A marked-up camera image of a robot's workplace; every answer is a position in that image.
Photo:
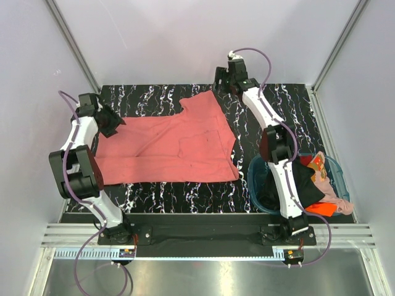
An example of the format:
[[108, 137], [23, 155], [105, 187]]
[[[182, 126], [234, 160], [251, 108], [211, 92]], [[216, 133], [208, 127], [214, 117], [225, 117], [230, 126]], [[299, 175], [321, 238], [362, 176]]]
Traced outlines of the salmon pink t-shirt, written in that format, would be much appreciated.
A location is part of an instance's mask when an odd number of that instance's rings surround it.
[[235, 136], [213, 92], [180, 104], [178, 114], [126, 117], [117, 134], [99, 136], [95, 160], [106, 185], [238, 180]]

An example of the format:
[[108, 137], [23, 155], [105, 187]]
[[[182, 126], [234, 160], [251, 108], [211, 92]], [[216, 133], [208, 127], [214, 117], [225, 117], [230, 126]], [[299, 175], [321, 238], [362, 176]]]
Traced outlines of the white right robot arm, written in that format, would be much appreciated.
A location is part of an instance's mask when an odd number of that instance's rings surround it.
[[230, 52], [227, 68], [216, 68], [214, 88], [237, 95], [259, 122], [262, 128], [260, 156], [272, 172], [280, 215], [285, 219], [280, 226], [280, 237], [286, 244], [295, 244], [308, 230], [309, 224], [293, 176], [293, 161], [297, 156], [294, 132], [268, 103], [257, 80], [248, 77], [240, 55]]

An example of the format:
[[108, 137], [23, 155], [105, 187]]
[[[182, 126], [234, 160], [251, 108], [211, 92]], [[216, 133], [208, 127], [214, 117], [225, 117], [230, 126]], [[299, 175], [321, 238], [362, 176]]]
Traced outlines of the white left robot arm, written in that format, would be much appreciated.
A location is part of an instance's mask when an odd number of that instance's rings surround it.
[[73, 199], [87, 208], [99, 221], [99, 235], [110, 242], [127, 244], [133, 229], [124, 212], [104, 191], [104, 179], [91, 151], [97, 134], [107, 138], [117, 133], [125, 122], [98, 94], [80, 94], [74, 99], [59, 91], [61, 98], [73, 112], [71, 131], [60, 150], [49, 154], [51, 170], [62, 198]]

